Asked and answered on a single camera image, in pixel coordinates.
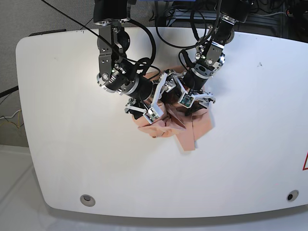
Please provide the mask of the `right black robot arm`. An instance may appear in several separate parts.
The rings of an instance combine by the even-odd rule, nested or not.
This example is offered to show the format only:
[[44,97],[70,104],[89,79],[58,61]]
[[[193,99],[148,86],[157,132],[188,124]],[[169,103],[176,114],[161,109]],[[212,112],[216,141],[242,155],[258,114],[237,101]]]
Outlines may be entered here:
[[[96,0],[94,2],[93,22],[100,25],[97,46],[99,54],[98,85],[110,93],[129,97],[125,112],[134,119],[144,117],[152,124],[163,120],[167,110],[161,102],[164,93],[175,86],[176,72],[167,69],[151,78],[145,74],[152,67],[156,56],[156,43],[152,33],[145,26],[130,18],[134,0]],[[150,57],[137,61],[130,60],[126,52],[130,46],[130,37],[123,27],[130,22],[143,29],[149,36],[152,46]]]

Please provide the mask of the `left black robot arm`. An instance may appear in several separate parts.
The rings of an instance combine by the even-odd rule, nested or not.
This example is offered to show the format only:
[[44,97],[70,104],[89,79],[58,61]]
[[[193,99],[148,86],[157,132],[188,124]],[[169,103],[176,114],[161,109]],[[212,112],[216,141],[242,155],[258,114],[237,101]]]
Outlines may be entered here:
[[218,1],[211,29],[206,29],[204,35],[198,37],[195,26],[191,26],[197,40],[195,45],[178,46],[159,36],[166,45],[180,50],[179,60],[186,71],[176,79],[176,85],[181,91],[178,104],[186,108],[186,116],[215,103],[213,94],[203,91],[203,86],[225,63],[225,44],[231,38],[235,23],[246,21],[252,4],[251,0]]

